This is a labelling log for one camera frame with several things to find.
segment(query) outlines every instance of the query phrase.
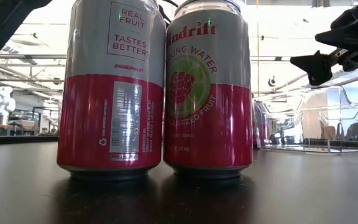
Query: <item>clear plastic container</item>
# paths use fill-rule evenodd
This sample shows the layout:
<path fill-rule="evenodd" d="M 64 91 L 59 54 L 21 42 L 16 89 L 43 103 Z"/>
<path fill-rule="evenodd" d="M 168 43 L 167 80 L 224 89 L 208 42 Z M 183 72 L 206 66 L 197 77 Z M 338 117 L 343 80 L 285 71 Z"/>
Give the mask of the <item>clear plastic container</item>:
<path fill-rule="evenodd" d="M 58 109 L 58 128 L 57 128 L 57 134 L 60 134 L 60 121 L 62 120 L 62 102 L 58 101 L 57 102 L 57 109 Z"/>
<path fill-rule="evenodd" d="M 262 96 L 254 107 L 261 148 L 358 151 L 358 104 L 341 86 Z"/>

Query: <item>red can label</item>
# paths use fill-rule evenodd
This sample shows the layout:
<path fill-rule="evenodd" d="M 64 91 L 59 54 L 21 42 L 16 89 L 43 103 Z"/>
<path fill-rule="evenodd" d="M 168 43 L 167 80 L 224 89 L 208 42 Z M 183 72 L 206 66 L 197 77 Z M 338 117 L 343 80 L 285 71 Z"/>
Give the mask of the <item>red can label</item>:
<path fill-rule="evenodd" d="M 58 163 L 77 169 L 161 160 L 165 24 L 154 1 L 77 1 Z"/>
<path fill-rule="evenodd" d="M 164 160 L 212 168 L 252 163 L 247 24 L 223 10 L 175 19 L 167 32 Z"/>

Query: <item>raspberry graphic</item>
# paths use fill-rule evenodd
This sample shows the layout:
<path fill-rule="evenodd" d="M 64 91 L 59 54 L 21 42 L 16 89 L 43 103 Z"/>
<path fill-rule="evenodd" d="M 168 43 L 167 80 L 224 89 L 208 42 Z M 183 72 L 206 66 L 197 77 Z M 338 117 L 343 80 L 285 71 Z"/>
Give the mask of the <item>raspberry graphic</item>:
<path fill-rule="evenodd" d="M 183 103 L 190 95 L 194 76 L 186 72 L 174 72 L 171 77 L 171 98 L 176 104 Z"/>

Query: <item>brand logo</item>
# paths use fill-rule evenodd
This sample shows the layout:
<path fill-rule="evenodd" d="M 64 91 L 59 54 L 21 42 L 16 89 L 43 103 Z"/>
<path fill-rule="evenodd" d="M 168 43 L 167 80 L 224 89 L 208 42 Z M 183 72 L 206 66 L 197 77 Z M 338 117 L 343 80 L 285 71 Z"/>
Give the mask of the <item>brand logo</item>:
<path fill-rule="evenodd" d="M 270 87 L 275 87 L 276 86 L 276 81 L 274 80 L 274 76 L 273 78 L 269 78 L 267 84 L 270 86 Z"/>
<path fill-rule="evenodd" d="M 211 90 L 208 69 L 193 56 L 177 57 L 169 63 L 167 84 L 167 109 L 176 118 L 198 111 Z"/>
<path fill-rule="evenodd" d="M 102 139 L 99 140 L 99 145 L 106 146 L 106 144 L 107 144 L 107 139 L 106 138 L 102 138 Z"/>
<path fill-rule="evenodd" d="M 186 25 L 183 27 L 182 31 L 177 34 L 167 34 L 167 47 L 172 43 L 187 37 L 193 37 L 197 35 L 215 35 L 216 28 L 217 25 L 211 25 L 211 22 L 206 22 L 203 26 L 201 26 L 201 22 L 197 22 L 197 25 L 194 28 L 189 28 Z"/>

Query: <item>recycling symbol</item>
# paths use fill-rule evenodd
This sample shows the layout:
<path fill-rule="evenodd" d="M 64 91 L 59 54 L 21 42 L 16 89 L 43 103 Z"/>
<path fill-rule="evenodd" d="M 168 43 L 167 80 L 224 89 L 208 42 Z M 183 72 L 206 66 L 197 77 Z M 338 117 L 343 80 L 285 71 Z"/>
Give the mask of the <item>recycling symbol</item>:
<path fill-rule="evenodd" d="M 107 144 L 107 139 L 106 138 L 102 138 L 102 139 L 99 140 L 99 145 L 106 146 L 106 144 Z"/>

